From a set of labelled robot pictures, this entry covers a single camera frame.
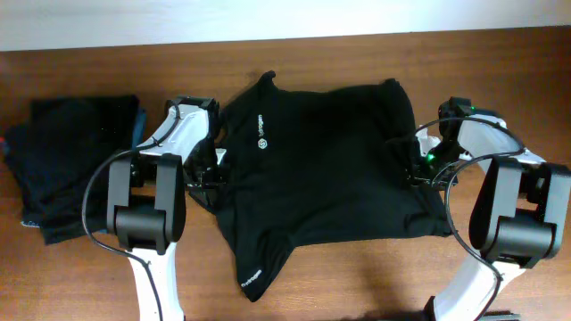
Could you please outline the black t-shirt with logo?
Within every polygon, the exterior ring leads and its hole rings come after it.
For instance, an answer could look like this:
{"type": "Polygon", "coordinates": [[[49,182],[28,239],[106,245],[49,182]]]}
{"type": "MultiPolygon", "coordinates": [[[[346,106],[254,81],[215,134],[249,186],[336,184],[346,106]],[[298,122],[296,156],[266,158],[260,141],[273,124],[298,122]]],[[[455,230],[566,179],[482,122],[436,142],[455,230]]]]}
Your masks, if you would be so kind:
{"type": "Polygon", "coordinates": [[[213,214],[248,300],[301,246],[450,234],[440,194],[411,180],[416,124],[397,80],[320,93],[274,77],[222,112],[226,183],[213,214]]]}

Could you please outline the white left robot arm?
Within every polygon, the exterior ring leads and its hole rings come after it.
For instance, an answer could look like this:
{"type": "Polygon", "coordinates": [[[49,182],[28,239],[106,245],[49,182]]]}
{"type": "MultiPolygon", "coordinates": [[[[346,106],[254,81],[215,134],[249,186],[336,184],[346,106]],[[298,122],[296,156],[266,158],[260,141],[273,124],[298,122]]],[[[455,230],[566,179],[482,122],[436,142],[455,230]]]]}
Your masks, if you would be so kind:
{"type": "Polygon", "coordinates": [[[215,146],[219,104],[180,96],[166,118],[140,145],[109,167],[106,224],[117,237],[135,278],[141,320],[183,320],[176,250],[186,226],[186,198],[206,206],[224,185],[215,146]]]}

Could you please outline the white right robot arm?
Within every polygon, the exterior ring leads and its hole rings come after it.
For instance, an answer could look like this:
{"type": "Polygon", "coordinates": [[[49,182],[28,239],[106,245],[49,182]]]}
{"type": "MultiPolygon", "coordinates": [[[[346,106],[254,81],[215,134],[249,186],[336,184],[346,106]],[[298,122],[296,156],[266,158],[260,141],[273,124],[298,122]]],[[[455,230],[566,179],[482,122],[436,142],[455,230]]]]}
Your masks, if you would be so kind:
{"type": "Polygon", "coordinates": [[[467,252],[447,287],[431,297],[417,320],[519,320],[489,308],[515,278],[559,252],[570,199],[570,170],[531,152],[502,116],[467,98],[452,97],[438,109],[430,136],[422,125],[402,137],[418,148],[410,182],[444,193],[448,226],[467,252]],[[451,216],[458,175],[477,165],[484,181],[470,214],[467,240],[451,216]]]}

